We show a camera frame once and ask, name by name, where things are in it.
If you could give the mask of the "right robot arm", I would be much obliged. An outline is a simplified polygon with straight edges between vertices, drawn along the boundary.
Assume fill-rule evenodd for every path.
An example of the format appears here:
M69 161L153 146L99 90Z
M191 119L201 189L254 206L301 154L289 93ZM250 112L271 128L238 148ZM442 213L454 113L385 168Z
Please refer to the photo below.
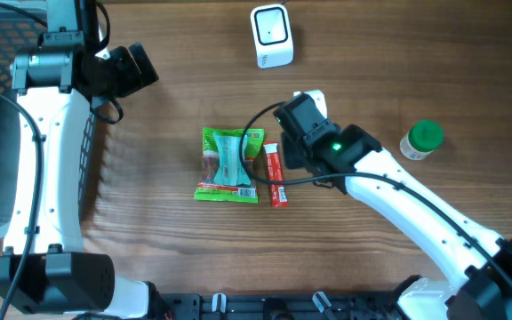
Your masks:
M512 319L512 238L472 221L411 176L356 125L342 129L319 96L301 93L275 110L288 168L370 206L444 274L412 276L393 307L409 319Z

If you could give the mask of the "red stick packet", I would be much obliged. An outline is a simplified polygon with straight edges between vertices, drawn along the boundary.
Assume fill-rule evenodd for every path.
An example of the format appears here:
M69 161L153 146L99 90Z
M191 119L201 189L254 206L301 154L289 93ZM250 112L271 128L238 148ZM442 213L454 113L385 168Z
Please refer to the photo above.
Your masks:
M265 141L263 143L263 148L266 155L268 179L272 181L283 181L284 175L278 152L278 143L275 141ZM288 206L288 198L285 193L284 185L271 184L269 189L272 207L277 208Z

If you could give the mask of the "green lid spice jar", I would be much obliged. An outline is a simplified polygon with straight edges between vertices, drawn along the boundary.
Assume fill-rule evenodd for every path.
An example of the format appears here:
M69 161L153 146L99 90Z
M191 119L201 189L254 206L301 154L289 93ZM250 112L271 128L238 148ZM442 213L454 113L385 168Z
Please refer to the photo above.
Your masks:
M402 154L410 160L423 160L444 142L442 127L432 120L416 123L400 141Z

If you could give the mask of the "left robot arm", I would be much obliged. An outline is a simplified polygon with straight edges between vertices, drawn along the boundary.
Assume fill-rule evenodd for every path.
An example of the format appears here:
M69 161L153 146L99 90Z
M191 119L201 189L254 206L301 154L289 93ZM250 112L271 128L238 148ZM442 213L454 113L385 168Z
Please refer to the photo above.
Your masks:
M76 319L173 316L156 287L118 276L106 254L88 253L80 226L87 125L100 108L158 76L143 46L109 50L110 21L95 1L50 1L36 44L11 64L20 113L17 187L0 255L2 310Z

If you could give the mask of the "green snack bag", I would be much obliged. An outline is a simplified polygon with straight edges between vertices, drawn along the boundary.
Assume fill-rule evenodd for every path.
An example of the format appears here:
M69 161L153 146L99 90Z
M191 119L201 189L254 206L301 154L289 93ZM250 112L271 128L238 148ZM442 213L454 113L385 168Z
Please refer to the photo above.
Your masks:
M249 129L247 133L242 136L243 129L216 129L216 128L203 128L202 135L202 174L200 182L196 187L194 198L202 201L229 201L239 203L252 203L255 204L259 201L257 196L257 188L255 181L251 179L251 184L246 186L223 186L214 182L215 174L219 168L219 154L217 146L213 138L214 133L223 135L236 136L243 142L244 138L247 139L247 148L245 153L240 154L240 161L245 169L252 170L252 164L255 157L259 154L263 145L265 131L263 129Z

